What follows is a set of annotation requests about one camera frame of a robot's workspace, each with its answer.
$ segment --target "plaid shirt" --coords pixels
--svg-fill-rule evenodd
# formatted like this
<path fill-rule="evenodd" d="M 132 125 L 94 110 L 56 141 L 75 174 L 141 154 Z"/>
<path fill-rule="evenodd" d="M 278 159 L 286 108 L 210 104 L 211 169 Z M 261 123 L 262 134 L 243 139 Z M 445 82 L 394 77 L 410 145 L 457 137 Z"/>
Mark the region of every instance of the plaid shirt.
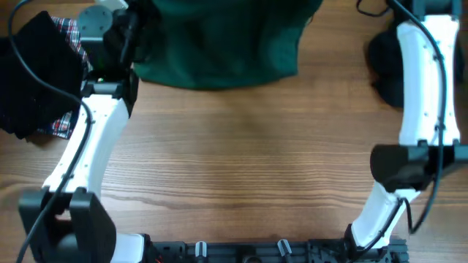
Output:
<path fill-rule="evenodd" d="M 77 21 L 69 18 L 52 17 L 60 34 L 65 36 L 65 40 L 70 47 L 75 51 L 83 61 L 83 71 L 88 72 L 91 65 L 88 63 L 88 56 L 85 50 L 81 47 L 80 32 L 78 31 Z M 65 113 L 60 119 L 50 123 L 37 131 L 41 134 L 52 134 L 64 139 L 69 139 L 72 136 L 73 129 L 78 121 L 79 110 Z"/>

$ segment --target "thin black wire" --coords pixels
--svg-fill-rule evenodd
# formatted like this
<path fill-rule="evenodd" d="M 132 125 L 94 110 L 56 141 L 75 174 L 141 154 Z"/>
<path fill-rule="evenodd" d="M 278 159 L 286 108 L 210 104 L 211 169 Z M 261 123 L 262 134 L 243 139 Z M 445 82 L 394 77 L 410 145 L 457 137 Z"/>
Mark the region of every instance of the thin black wire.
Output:
<path fill-rule="evenodd" d="M 361 5 L 361 2 L 363 0 L 358 0 L 356 2 L 356 9 L 358 10 L 359 13 L 363 14 L 363 15 L 367 15 L 367 16 L 370 16 L 372 18 L 380 18 L 382 17 L 383 15 L 385 15 L 386 13 L 388 13 L 388 11 L 390 11 L 390 7 L 387 7 L 385 8 L 385 10 L 381 11 L 380 13 L 377 13 L 377 14 L 374 14 L 374 13 L 370 13 L 370 12 L 366 12 L 366 11 L 363 11 L 361 8 L 360 8 L 360 5 Z"/>
<path fill-rule="evenodd" d="M 403 12 L 423 33 L 426 35 L 427 39 L 430 41 L 432 47 L 434 48 L 434 52 L 436 53 L 435 58 L 437 59 L 437 63 L 440 67 L 440 73 L 442 78 L 442 102 L 440 105 L 440 114 L 439 114 L 439 125 L 436 127 L 439 132 L 439 145 L 438 145 L 438 160 L 437 160 L 437 170 L 436 176 L 434 179 L 434 183 L 432 185 L 432 192 L 431 196 L 429 197 L 428 202 L 426 203 L 426 207 L 422 212 L 419 220 L 416 222 L 416 225 L 412 225 L 411 219 L 411 208 L 410 202 L 405 200 L 405 205 L 407 206 L 407 215 L 408 215 L 408 229 L 410 234 L 414 234 L 420 228 L 421 224 L 426 220 L 432 205 L 434 204 L 434 200 L 436 199 L 437 191 L 439 190 L 440 179 L 442 177 L 443 172 L 443 162 L 444 162 L 444 130 L 445 130 L 445 110 L 446 110 L 446 99 L 447 99 L 447 72 L 444 65 L 444 56 L 439 49 L 437 41 L 433 38 L 431 33 L 427 30 L 427 28 L 410 12 L 406 9 L 402 4 L 400 4 L 397 0 L 389 0 L 392 2 L 394 8 L 397 8 L 399 11 Z"/>
<path fill-rule="evenodd" d="M 15 44 L 15 40 L 13 39 L 13 33 L 12 33 L 12 24 L 13 24 L 13 18 L 15 17 L 15 13 L 25 4 L 28 4 L 30 1 L 32 0 L 23 0 L 21 1 L 20 3 L 18 3 L 15 8 L 13 9 L 13 11 L 11 12 L 10 14 L 10 18 L 8 19 L 8 39 L 10 40 L 10 43 L 11 43 L 11 46 L 12 46 L 12 49 L 13 49 L 13 52 L 15 53 L 15 55 L 18 57 L 18 60 L 20 61 L 21 63 L 21 66 L 23 66 L 23 68 L 28 72 L 29 75 L 31 75 L 31 77 L 36 80 L 38 83 L 40 83 L 41 85 L 43 85 L 44 87 L 46 87 L 47 89 L 57 93 L 57 94 L 60 94 L 62 96 L 65 96 L 69 99 L 71 99 L 72 101 L 76 102 L 77 104 L 83 106 L 83 109 L 85 110 L 86 112 L 86 115 L 87 115 L 87 119 L 86 119 L 86 128 L 85 128 L 85 132 L 83 134 L 83 139 L 81 140 L 79 146 L 78 146 L 78 149 L 75 153 L 75 155 L 73 156 L 73 159 L 72 161 L 70 162 L 70 165 L 68 166 L 68 169 L 67 171 L 65 172 L 60 184 L 58 185 L 55 193 L 52 195 L 52 197 L 50 198 L 49 202 L 46 204 L 46 206 L 44 207 L 44 209 L 42 209 L 41 213 L 39 214 L 39 216 L 37 216 L 37 219 L 36 221 L 34 222 L 31 230 L 29 231 L 28 235 L 26 236 L 26 239 L 24 240 L 24 243 L 23 245 L 21 246 L 21 249 L 20 249 L 20 252 L 18 254 L 18 257 L 16 259 L 16 262 L 17 263 L 21 263 L 23 261 L 23 257 L 26 253 L 26 250 L 28 249 L 28 245 L 29 243 L 31 242 L 31 239 L 32 237 L 35 235 L 36 231 L 37 231 L 37 227 L 39 226 L 40 222 L 44 219 L 44 217 L 50 212 L 50 209 L 52 208 L 52 206 L 54 205 L 54 202 L 57 200 L 57 198 L 59 197 L 59 193 L 61 192 L 61 190 L 65 187 L 65 185 L 67 184 L 67 181 L 70 179 L 71 175 L 72 175 L 72 172 L 73 172 L 73 169 L 75 168 L 75 165 L 76 163 L 78 162 L 78 159 L 80 158 L 80 155 L 81 155 L 81 152 L 83 151 L 85 145 L 86 145 L 86 141 L 88 140 L 88 137 L 89 137 L 89 133 L 91 131 L 91 124 L 92 124 L 92 118 L 93 118 L 93 115 L 91 113 L 91 110 L 89 109 L 88 105 L 86 105 L 84 102 L 81 101 L 80 98 L 72 95 L 72 94 L 69 94 L 65 91 L 62 91 L 52 85 L 50 85 L 49 83 L 46 83 L 45 81 L 41 80 L 39 77 L 36 76 L 36 74 L 29 68 L 29 66 L 26 64 L 26 62 L 24 61 L 23 57 L 21 56 L 19 50 L 18 50 L 18 47 L 17 45 Z"/>
<path fill-rule="evenodd" d="M 358 261 L 364 254 L 366 254 L 381 238 L 384 237 L 385 233 L 387 232 L 388 228 L 392 224 L 393 220 L 395 219 L 396 214 L 398 213 L 398 210 L 400 209 L 401 205 L 403 204 L 403 199 L 398 199 L 398 203 L 395 205 L 395 207 L 392 210 L 392 213 L 388 217 L 387 221 L 385 222 L 385 225 L 382 227 L 382 229 L 379 231 L 377 236 L 372 240 L 372 242 L 364 248 L 359 254 L 355 256 L 353 260 L 351 260 L 350 263 Z"/>

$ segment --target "black cloth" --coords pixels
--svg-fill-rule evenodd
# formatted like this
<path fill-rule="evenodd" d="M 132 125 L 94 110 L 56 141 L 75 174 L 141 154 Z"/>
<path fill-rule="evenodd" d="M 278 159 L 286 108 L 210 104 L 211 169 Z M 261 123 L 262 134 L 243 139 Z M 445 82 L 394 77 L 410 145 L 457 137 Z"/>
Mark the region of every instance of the black cloth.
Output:
<path fill-rule="evenodd" d="M 379 33 L 369 43 L 368 60 L 371 68 L 379 76 L 372 85 L 380 97 L 392 107 L 403 107 L 403 58 L 396 35 L 396 27 L 404 17 L 395 14 L 395 20 L 387 31 Z M 456 83 L 463 82 L 465 67 L 459 41 L 456 41 L 453 74 Z"/>
<path fill-rule="evenodd" d="M 60 35 L 46 11 L 15 36 L 20 54 L 36 75 L 57 88 L 80 95 L 81 58 Z M 0 129 L 19 139 L 79 106 L 37 83 L 21 66 L 8 38 L 0 39 Z"/>

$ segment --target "wooden table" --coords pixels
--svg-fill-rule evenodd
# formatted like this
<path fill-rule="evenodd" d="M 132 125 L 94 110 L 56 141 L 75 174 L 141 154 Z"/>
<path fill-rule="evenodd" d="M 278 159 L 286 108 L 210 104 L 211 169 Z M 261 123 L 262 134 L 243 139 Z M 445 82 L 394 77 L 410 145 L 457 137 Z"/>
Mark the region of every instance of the wooden table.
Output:
<path fill-rule="evenodd" d="M 76 17 L 89 5 L 70 1 L 33 3 L 16 28 L 42 9 Z M 213 93 L 141 83 L 102 184 L 117 229 L 188 243 L 342 237 L 371 191 L 370 150 L 397 143 L 401 125 L 401 111 L 369 85 L 363 56 L 390 18 L 359 15 L 354 4 L 325 1 L 303 34 L 297 77 Z M 465 135 L 466 98 L 459 89 Z M 12 262 L 25 237 L 20 193 L 42 185 L 66 144 L 0 132 L 0 262 Z M 427 222 L 409 237 L 411 262 L 468 261 L 467 186 L 466 170 L 443 180 Z M 427 195 L 414 202 L 416 215 Z M 406 223 L 399 237 L 408 238 Z"/>

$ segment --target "green cloth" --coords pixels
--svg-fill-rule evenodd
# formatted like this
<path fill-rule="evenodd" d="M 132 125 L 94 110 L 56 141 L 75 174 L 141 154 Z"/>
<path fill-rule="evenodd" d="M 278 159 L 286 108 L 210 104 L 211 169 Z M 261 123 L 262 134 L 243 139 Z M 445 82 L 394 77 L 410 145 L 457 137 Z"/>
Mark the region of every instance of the green cloth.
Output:
<path fill-rule="evenodd" d="M 135 71 L 197 90 L 259 85 L 298 73 L 298 43 L 322 0 L 152 0 L 161 13 Z"/>

